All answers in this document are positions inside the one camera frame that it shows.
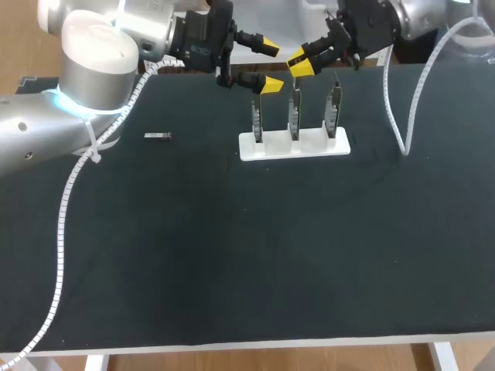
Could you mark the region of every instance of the black table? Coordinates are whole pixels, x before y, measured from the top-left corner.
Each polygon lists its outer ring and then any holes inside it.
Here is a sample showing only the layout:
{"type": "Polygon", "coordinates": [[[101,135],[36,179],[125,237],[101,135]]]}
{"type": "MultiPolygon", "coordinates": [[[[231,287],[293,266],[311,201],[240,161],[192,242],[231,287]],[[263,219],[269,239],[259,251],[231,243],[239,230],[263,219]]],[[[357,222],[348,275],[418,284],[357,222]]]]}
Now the black table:
{"type": "MultiPolygon", "coordinates": [[[[421,68],[391,70],[403,133],[421,68]]],[[[407,158],[384,112],[382,69],[337,71],[351,155],[271,162],[239,159],[248,91],[209,75],[153,77],[118,145],[77,180],[62,301],[36,350],[495,330],[495,67],[434,68],[407,158]],[[143,138],[164,131],[170,143],[143,138]]],[[[290,79],[272,76],[286,84],[264,98],[265,130],[280,130],[290,79]]],[[[303,127],[321,125],[332,82],[332,70],[302,82],[303,127]]],[[[75,162],[0,179],[0,352],[21,349],[50,306],[56,218],[75,162]]]]}

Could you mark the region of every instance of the white cable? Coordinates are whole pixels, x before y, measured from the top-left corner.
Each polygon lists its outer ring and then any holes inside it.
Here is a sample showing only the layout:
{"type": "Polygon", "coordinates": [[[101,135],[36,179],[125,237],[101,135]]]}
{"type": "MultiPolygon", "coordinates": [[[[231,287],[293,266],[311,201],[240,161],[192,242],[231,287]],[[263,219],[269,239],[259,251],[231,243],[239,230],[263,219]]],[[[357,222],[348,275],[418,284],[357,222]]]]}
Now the white cable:
{"type": "Polygon", "coordinates": [[[408,120],[408,132],[406,134],[406,139],[405,139],[405,144],[402,141],[401,138],[401,133],[397,127],[397,123],[395,122],[394,114],[391,109],[390,105],[390,99],[388,96],[388,70],[390,66],[390,59],[392,55],[392,48],[393,46],[390,46],[387,51],[387,60],[385,61],[385,66],[384,66],[384,102],[385,102],[385,110],[387,111],[387,116],[390,121],[390,124],[392,126],[392,129],[394,131],[395,137],[397,138],[397,143],[399,148],[401,149],[401,153],[404,156],[409,155],[409,152],[411,150],[411,142],[412,142],[412,133],[415,127],[415,119],[416,119],[416,111],[418,109],[418,103],[419,103],[419,98],[421,97],[421,93],[423,91],[423,87],[425,86],[426,78],[428,77],[430,71],[432,70],[433,64],[435,63],[436,59],[439,57],[440,52],[446,45],[446,43],[461,29],[468,25],[472,24],[479,24],[483,27],[486,27],[487,29],[490,29],[490,27],[487,25],[485,20],[483,18],[468,18],[464,19],[458,23],[456,23],[443,37],[440,39],[439,44],[435,47],[433,50],[432,55],[429,57],[428,62],[425,65],[425,68],[423,69],[423,72],[421,76],[419,77],[418,81],[418,86],[416,87],[415,94],[412,98],[412,103],[411,103],[411,110],[409,111],[409,120],[408,120]]]}
{"type": "Polygon", "coordinates": [[[478,18],[478,11],[480,10],[480,0],[473,0],[473,18],[478,18]]]}
{"type": "MultiPolygon", "coordinates": [[[[127,105],[124,107],[124,110],[122,111],[121,115],[118,117],[117,120],[110,126],[97,140],[97,143],[99,145],[103,144],[106,142],[106,140],[118,129],[119,126],[122,125],[122,123],[125,121],[129,113],[131,112],[132,108],[134,107],[136,100],[138,99],[139,95],[142,92],[143,87],[145,86],[146,82],[148,81],[149,77],[152,75],[152,73],[156,70],[159,70],[162,67],[165,66],[175,66],[175,67],[180,67],[184,66],[182,61],[179,60],[166,60],[166,61],[161,61],[156,64],[154,64],[152,67],[150,67],[149,70],[146,71],[146,73],[142,76],[140,81],[138,82],[138,85],[134,89],[131,99],[127,103],[127,105]]],[[[58,309],[59,302],[60,302],[60,295],[62,294],[62,283],[63,283],[63,254],[64,254],[64,232],[65,232],[65,219],[67,217],[67,206],[69,204],[69,198],[70,198],[70,193],[72,192],[72,187],[74,183],[76,182],[76,178],[79,175],[80,170],[83,168],[84,164],[86,161],[92,156],[93,154],[93,148],[89,147],[84,154],[77,160],[76,165],[73,167],[72,172],[70,173],[70,176],[67,180],[67,183],[65,185],[65,189],[63,190],[63,195],[62,195],[62,202],[60,203],[60,211],[59,211],[59,221],[58,221],[58,227],[57,227],[57,234],[56,234],[56,245],[57,245],[57,253],[56,253],[56,284],[55,284],[55,293],[53,294],[53,300],[52,304],[50,305],[48,315],[46,316],[46,319],[41,326],[41,329],[38,331],[38,333],[35,335],[34,338],[32,338],[31,342],[10,362],[7,362],[4,365],[0,366],[1,371],[6,371],[7,369],[10,369],[13,367],[16,363],[18,363],[21,359],[25,358],[29,352],[38,344],[39,340],[42,339],[42,337],[46,334],[46,331],[52,324],[53,318],[55,317],[56,310],[58,309]]]]}

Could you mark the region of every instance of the metal tool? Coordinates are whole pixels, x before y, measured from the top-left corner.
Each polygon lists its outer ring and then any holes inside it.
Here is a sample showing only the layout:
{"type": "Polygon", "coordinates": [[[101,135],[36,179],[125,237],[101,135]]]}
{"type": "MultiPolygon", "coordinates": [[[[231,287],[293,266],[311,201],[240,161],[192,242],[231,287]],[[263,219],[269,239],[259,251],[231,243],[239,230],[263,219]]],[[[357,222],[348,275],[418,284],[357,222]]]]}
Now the metal tool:
{"type": "Polygon", "coordinates": [[[292,96],[288,100],[288,129],[293,141],[299,140],[301,130],[301,89],[299,88],[300,78],[294,79],[292,85],[292,96]]]}
{"type": "Polygon", "coordinates": [[[256,143],[263,143],[263,116],[261,114],[261,95],[255,94],[251,102],[253,113],[253,134],[256,143]]]}

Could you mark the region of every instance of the white table leg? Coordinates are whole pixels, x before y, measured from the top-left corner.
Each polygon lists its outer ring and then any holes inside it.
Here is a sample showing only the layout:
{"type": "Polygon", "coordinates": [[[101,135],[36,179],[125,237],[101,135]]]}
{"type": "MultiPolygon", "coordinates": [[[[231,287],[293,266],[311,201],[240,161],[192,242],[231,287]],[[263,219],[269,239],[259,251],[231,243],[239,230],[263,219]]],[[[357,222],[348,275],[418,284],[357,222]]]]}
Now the white table leg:
{"type": "Polygon", "coordinates": [[[88,356],[84,371],[107,371],[110,356],[88,356]]]}
{"type": "MultiPolygon", "coordinates": [[[[10,359],[9,357],[0,358],[4,361],[10,359]]],[[[28,357],[24,358],[21,362],[15,364],[12,371],[63,371],[55,359],[51,357],[28,357]]]]}
{"type": "Polygon", "coordinates": [[[450,342],[430,342],[428,346],[435,371],[459,371],[450,342]]]}

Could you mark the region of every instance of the small metal object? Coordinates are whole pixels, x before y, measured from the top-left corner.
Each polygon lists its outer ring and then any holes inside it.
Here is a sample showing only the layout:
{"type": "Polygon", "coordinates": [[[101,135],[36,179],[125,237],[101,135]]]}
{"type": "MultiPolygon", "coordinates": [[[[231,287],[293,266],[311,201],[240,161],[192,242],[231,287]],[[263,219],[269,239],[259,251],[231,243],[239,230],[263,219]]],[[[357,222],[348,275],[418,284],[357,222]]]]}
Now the small metal object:
{"type": "Polygon", "coordinates": [[[157,139],[160,141],[171,141],[172,133],[145,133],[146,139],[157,139]]]}
{"type": "Polygon", "coordinates": [[[292,97],[288,100],[288,129],[293,141],[299,140],[301,129],[301,90],[300,79],[296,77],[292,85],[292,97]]]}
{"type": "Polygon", "coordinates": [[[253,134],[256,143],[263,143],[263,119],[261,116],[261,95],[255,94],[251,102],[253,114],[253,134]]]}
{"type": "Polygon", "coordinates": [[[38,78],[36,76],[23,76],[19,79],[19,87],[23,87],[26,84],[26,81],[36,81],[38,78]]]}
{"type": "Polygon", "coordinates": [[[335,84],[326,98],[325,128],[328,138],[334,139],[339,125],[340,105],[342,104],[342,87],[335,74],[335,84]]]}

